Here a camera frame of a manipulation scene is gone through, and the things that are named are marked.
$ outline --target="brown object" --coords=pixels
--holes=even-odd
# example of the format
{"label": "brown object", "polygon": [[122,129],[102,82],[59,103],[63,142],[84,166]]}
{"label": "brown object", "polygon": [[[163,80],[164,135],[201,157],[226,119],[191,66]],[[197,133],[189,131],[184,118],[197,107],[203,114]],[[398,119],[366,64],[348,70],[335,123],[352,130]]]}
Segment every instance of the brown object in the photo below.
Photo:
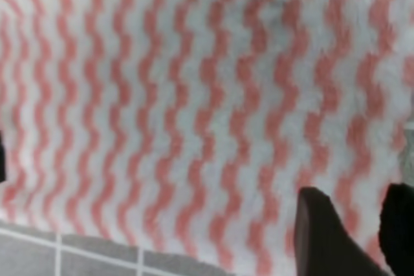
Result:
{"label": "brown object", "polygon": [[298,276],[387,275],[349,237],[331,199],[313,187],[299,193],[294,246]]}

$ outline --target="grout line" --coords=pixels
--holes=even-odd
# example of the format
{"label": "grout line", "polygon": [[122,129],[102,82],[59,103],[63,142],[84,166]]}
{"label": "grout line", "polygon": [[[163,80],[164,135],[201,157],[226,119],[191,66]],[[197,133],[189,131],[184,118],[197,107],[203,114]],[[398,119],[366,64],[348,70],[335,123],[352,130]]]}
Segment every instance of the grout line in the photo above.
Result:
{"label": "grout line", "polygon": [[[115,258],[107,257],[106,255],[100,255],[98,253],[93,253],[87,250],[82,250],[82,249],[78,249],[72,246],[64,245],[61,243],[61,235],[56,235],[56,241],[54,242],[51,242],[49,240],[45,240],[39,237],[33,237],[30,235],[18,233],[15,231],[9,231],[7,229],[2,229],[2,228],[0,228],[0,235],[4,235],[4,236],[12,237],[14,239],[24,240],[25,242],[31,242],[33,244],[37,244],[40,246],[45,246],[45,247],[56,249],[57,251],[56,254],[59,253],[60,255],[56,256],[55,275],[60,275],[60,270],[59,270],[59,273],[57,273],[58,272],[57,267],[61,267],[61,253],[62,252],[72,253],[72,254],[79,255],[81,257],[85,257],[88,259],[97,260],[103,263],[112,264],[112,265],[120,266],[123,268],[128,268],[130,270],[137,270],[137,263],[124,261],[121,259],[115,259]],[[140,248],[138,249],[138,258],[142,259],[141,263],[144,263],[144,251],[140,250]],[[181,275],[177,275],[177,274],[170,273],[167,271],[162,271],[157,268],[150,268],[150,267],[144,266],[143,264],[141,264],[140,267],[141,267],[140,269],[141,273],[146,271],[148,273],[152,273],[158,276],[181,276]]]}
{"label": "grout line", "polygon": [[144,250],[138,248],[138,266],[136,267],[136,276],[142,276],[142,267],[144,266]]}
{"label": "grout line", "polygon": [[62,236],[56,234],[56,254],[55,254],[55,263],[54,263],[54,274],[55,276],[60,276],[61,274],[61,245],[62,245]]}
{"label": "grout line", "polygon": [[65,252],[72,253],[74,255],[80,255],[89,259],[97,260],[104,263],[109,263],[116,266],[121,266],[123,268],[129,268],[131,270],[136,270],[136,263],[124,261],[121,259],[107,257],[106,255],[100,255],[99,253],[93,253],[87,250],[78,249],[72,246],[62,245],[62,250]]}
{"label": "grout line", "polygon": [[13,237],[14,239],[24,240],[26,242],[32,242],[34,244],[38,244],[38,245],[46,246],[50,248],[56,247],[56,242],[51,242],[49,240],[41,239],[39,237],[32,237],[30,235],[9,231],[7,229],[0,229],[0,235]]}
{"label": "grout line", "polygon": [[143,265],[142,270],[147,273],[156,275],[156,276],[182,276],[179,274],[172,273],[170,271],[162,271],[162,270],[159,270],[158,268],[150,268],[149,266],[145,266],[145,265]]}

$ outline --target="black object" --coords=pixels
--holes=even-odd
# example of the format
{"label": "black object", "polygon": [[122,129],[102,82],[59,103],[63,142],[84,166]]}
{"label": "black object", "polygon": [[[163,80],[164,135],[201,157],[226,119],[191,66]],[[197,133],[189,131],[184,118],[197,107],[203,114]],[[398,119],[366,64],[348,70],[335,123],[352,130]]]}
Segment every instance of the black object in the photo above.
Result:
{"label": "black object", "polygon": [[299,193],[294,245],[298,276],[386,275],[349,237],[331,199],[313,187]]}
{"label": "black object", "polygon": [[395,276],[414,275],[414,189],[391,184],[382,205],[380,247]]}
{"label": "black object", "polygon": [[0,133],[0,182],[6,181],[6,149]]}

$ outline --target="tile floor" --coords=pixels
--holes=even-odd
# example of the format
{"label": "tile floor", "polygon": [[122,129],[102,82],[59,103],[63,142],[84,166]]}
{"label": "tile floor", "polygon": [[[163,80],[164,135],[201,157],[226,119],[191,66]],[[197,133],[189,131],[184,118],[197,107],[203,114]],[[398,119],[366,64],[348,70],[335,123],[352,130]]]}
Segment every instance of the tile floor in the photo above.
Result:
{"label": "tile floor", "polygon": [[[414,131],[401,156],[414,185]],[[219,268],[79,236],[56,236],[0,223],[2,276],[226,276]]]}

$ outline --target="pink and white striped towel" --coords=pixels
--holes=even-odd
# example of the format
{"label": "pink and white striped towel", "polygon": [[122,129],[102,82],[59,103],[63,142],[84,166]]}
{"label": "pink and white striped towel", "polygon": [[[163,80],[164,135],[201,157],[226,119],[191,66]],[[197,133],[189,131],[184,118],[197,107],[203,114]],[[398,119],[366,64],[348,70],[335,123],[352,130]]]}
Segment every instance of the pink and white striped towel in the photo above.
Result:
{"label": "pink and white striped towel", "polygon": [[295,275],[298,188],[374,257],[414,0],[0,0],[0,218]]}

